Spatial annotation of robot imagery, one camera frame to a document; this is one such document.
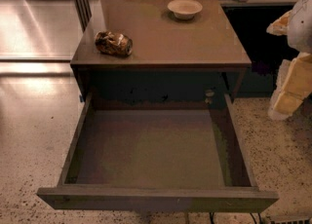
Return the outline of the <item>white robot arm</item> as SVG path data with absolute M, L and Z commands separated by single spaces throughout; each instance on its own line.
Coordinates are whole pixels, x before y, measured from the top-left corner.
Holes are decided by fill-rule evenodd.
M 299 51 L 292 61 L 282 61 L 268 109 L 272 120 L 286 120 L 312 93 L 312 0 L 298 0 L 266 32 L 286 35 L 288 45 Z

